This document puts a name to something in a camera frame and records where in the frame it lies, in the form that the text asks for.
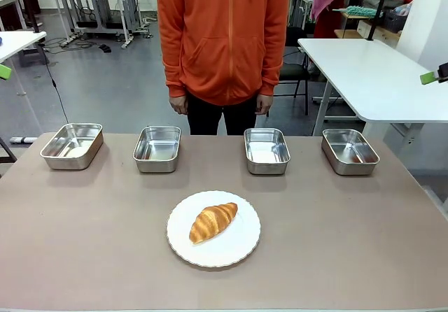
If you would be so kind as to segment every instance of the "black pants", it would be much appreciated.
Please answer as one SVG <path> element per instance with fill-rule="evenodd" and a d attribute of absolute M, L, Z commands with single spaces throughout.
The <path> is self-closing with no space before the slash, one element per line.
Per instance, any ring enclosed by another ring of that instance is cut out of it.
<path fill-rule="evenodd" d="M 188 95 L 188 123 L 192 135 L 216 135 L 224 113 L 227 135 L 241 136 L 256 122 L 257 95 L 233 106 L 215 106 L 193 95 Z"/>

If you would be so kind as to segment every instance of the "plate rim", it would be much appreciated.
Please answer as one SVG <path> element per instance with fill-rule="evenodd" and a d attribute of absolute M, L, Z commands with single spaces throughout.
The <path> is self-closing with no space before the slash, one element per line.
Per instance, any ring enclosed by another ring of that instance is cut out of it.
<path fill-rule="evenodd" d="M 168 223 L 169 223 L 169 219 L 170 219 L 172 213 L 173 213 L 174 210 L 177 208 L 177 206 L 179 206 L 179 205 L 182 203 L 182 201 L 188 199 L 189 197 L 192 197 L 193 195 L 200 194 L 200 193 L 206 193 L 206 192 L 225 192 L 225 193 L 230 193 L 230 194 L 236 195 L 236 196 L 239 197 L 240 199 L 243 199 L 245 202 L 247 202 L 247 203 L 249 204 L 249 206 L 253 209 L 253 212 L 257 215 L 258 226 L 259 226 L 257 241 L 256 241 L 255 245 L 253 246 L 253 248 L 252 248 L 247 254 L 245 254 L 245 256 L 241 257 L 240 259 L 238 259 L 238 260 L 236 260 L 236 261 L 234 261 L 234 262 L 227 263 L 227 264 L 220 264 L 220 265 L 204 265 L 204 264 L 199 264 L 199 263 L 193 262 L 193 261 L 191 261 L 191 260 L 187 260 L 186 258 L 184 258 L 184 256 L 182 256 L 181 254 L 179 254 L 179 253 L 177 252 L 177 250 L 173 247 L 173 245 L 171 244 L 171 241 L 169 240 L 169 237 L 168 237 Z M 171 210 L 171 213 L 168 215 L 167 224 L 166 224 L 166 227 L 165 227 L 165 235 L 166 235 L 166 237 L 167 237 L 168 244 L 169 244 L 169 246 L 171 247 L 171 249 L 172 249 L 172 250 L 176 253 L 176 255 L 178 255 L 182 260 L 184 260 L 184 261 L 186 261 L 186 262 L 188 262 L 188 263 L 190 263 L 190 264 L 194 264 L 194 265 L 197 265 L 197 266 L 199 266 L 199 267 L 204 267 L 204 268 L 223 268 L 223 267 L 228 267 L 228 266 L 230 266 L 230 265 L 232 265 L 232 264 L 241 262 L 241 261 L 244 260 L 246 257 L 248 257 L 248 256 L 255 250 L 255 248 L 257 248 L 257 246 L 258 246 L 258 242 L 260 241 L 260 236 L 261 236 L 261 221 L 260 221 L 260 217 L 258 216 L 257 211 L 254 209 L 254 207 L 252 206 L 252 204 L 251 204 L 249 201 L 247 201 L 245 198 L 240 197 L 238 194 L 231 193 L 231 192 L 228 192 L 228 191 L 222 191 L 222 190 L 201 191 L 201 192 L 193 193 L 193 194 L 189 195 L 188 197 L 186 197 L 185 199 L 182 199 L 182 200 L 181 200 L 179 203 L 177 203 L 177 205 Z"/>

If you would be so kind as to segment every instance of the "croissant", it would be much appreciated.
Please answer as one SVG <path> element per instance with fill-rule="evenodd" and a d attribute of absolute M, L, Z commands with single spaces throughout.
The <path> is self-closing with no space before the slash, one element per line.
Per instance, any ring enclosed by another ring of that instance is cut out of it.
<path fill-rule="evenodd" d="M 233 202 L 204 208 L 191 226 L 190 240 L 196 244 L 218 235 L 230 225 L 237 211 L 238 205 Z"/>

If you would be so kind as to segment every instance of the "rectangular tray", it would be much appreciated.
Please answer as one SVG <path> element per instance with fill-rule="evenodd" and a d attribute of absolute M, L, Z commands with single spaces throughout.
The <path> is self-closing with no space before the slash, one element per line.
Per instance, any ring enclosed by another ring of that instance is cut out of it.
<path fill-rule="evenodd" d="M 377 153 L 356 130 L 324 130 L 322 149 L 335 172 L 341 176 L 367 176 L 379 162 Z"/>
<path fill-rule="evenodd" d="M 43 147 L 41 157 L 51 169 L 84 170 L 90 165 L 103 142 L 101 125 L 69 123 Z"/>
<path fill-rule="evenodd" d="M 244 132 L 247 168 L 252 174 L 284 174 L 291 159 L 278 129 L 253 128 Z"/>
<path fill-rule="evenodd" d="M 177 166 L 181 130 L 178 127 L 146 127 L 135 145 L 134 160 L 143 173 L 169 173 Z"/>

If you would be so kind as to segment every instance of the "green object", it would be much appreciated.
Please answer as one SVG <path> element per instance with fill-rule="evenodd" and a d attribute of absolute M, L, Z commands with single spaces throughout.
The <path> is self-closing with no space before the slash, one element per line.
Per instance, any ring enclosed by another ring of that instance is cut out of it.
<path fill-rule="evenodd" d="M 11 77 L 11 69 L 0 64 L 0 79 L 8 80 Z"/>
<path fill-rule="evenodd" d="M 438 79 L 435 77 L 434 72 L 429 72 L 420 76 L 420 81 L 422 85 L 427 85 L 437 80 Z"/>
<path fill-rule="evenodd" d="M 365 8 L 363 6 L 348 6 L 345 9 L 333 9 L 333 11 L 339 11 L 341 13 L 347 13 L 350 16 L 362 16 L 366 18 L 375 18 L 377 9 Z"/>

